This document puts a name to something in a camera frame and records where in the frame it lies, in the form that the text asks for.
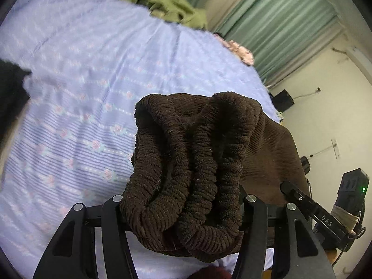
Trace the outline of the dark brown knit pants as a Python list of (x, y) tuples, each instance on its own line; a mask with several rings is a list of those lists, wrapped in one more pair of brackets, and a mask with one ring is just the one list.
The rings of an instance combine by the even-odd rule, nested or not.
[(233, 92), (150, 94), (136, 104), (133, 174), (120, 210), (138, 241), (211, 263), (240, 250), (240, 193), (285, 204), (280, 185), (308, 191), (287, 128)]

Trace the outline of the black speaker box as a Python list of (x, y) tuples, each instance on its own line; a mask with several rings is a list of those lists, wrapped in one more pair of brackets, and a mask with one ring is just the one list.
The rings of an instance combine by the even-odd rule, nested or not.
[(282, 90), (275, 96), (271, 94), (270, 98), (278, 112), (285, 112), (294, 105), (294, 99), (286, 90)]

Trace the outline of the pink patterned garment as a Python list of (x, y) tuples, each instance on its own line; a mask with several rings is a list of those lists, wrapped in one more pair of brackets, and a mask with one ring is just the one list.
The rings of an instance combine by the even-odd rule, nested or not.
[(254, 65), (255, 59), (253, 53), (246, 47), (240, 45), (239, 43), (233, 40), (230, 40), (228, 42), (223, 41), (223, 45), (245, 65), (248, 66)]

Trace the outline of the green curtain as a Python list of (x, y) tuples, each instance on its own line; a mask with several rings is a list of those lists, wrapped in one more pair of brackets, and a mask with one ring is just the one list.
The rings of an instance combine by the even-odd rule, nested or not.
[(255, 57), (273, 87), (309, 63), (344, 31), (330, 0), (186, 0), (203, 9), (211, 32)]

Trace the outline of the olive green garment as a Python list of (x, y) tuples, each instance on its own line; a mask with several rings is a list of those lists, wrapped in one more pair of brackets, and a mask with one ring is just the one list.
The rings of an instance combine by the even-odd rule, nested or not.
[(178, 23), (195, 30), (207, 30), (206, 11), (187, 0), (123, 0), (148, 8), (152, 17)]

